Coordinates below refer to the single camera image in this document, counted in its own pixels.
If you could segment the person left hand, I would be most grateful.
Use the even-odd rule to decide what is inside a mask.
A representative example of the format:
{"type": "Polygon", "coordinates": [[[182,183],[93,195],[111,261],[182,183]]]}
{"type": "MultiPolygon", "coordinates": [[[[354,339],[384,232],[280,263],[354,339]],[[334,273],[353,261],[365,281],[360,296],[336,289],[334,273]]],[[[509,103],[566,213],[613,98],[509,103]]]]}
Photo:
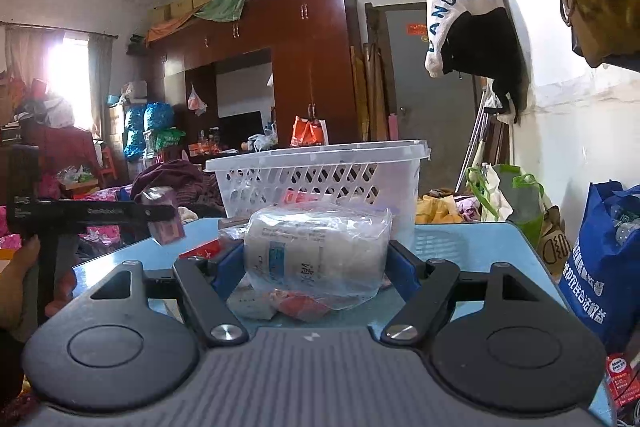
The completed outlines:
{"type": "MultiPolygon", "coordinates": [[[[26,277],[37,264],[40,251],[40,240],[32,236],[23,246],[15,251],[9,264],[1,271],[1,307],[0,321],[2,329],[17,329],[22,321],[25,304],[26,277]]],[[[77,279],[73,269],[69,269],[56,283],[53,300],[44,308],[46,317],[54,317],[70,300],[77,279]]]]}

